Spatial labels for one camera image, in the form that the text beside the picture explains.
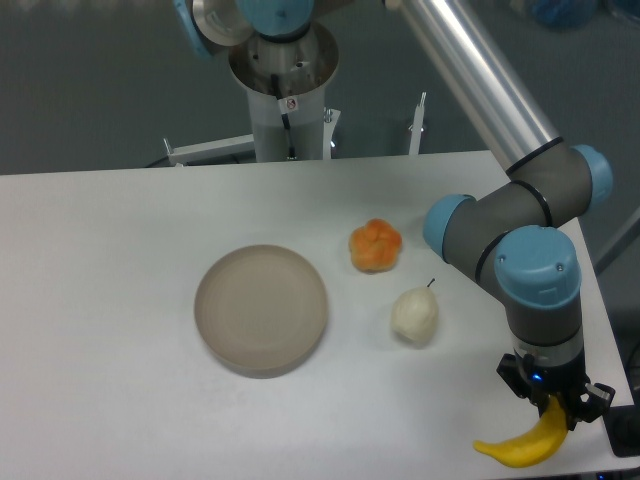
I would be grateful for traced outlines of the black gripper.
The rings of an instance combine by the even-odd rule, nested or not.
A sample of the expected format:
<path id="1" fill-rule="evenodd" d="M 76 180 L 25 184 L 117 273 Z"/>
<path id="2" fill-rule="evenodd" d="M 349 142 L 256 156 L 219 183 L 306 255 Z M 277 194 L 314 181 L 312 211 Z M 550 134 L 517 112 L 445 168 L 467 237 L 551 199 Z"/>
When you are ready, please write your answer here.
<path id="1" fill-rule="evenodd" d="M 583 340 L 551 346 L 515 340 L 513 354 L 502 356 L 496 372 L 518 398 L 538 408 L 543 406 L 542 392 L 562 395 L 569 431 L 602 417 L 614 399 L 612 387 L 586 382 Z"/>

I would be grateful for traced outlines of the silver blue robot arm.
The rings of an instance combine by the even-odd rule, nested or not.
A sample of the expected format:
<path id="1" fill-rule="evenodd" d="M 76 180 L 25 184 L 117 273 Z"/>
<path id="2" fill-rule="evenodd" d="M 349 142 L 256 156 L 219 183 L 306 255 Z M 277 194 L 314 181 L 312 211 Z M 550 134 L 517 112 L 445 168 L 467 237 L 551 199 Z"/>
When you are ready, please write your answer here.
<path id="1" fill-rule="evenodd" d="M 228 51 L 249 97 L 259 161 L 320 159 L 329 150 L 323 88 L 339 55 L 316 21 L 319 8 L 317 1 L 174 3 L 196 52 Z M 611 168 L 593 148 L 563 141 L 467 2 L 396 8 L 508 178 L 482 199 L 437 201 L 424 240 L 504 305 L 513 350 L 497 371 L 511 390 L 541 412 L 558 403 L 568 428 L 592 422 L 614 390 L 586 373 L 581 270 L 561 227 L 608 197 Z"/>

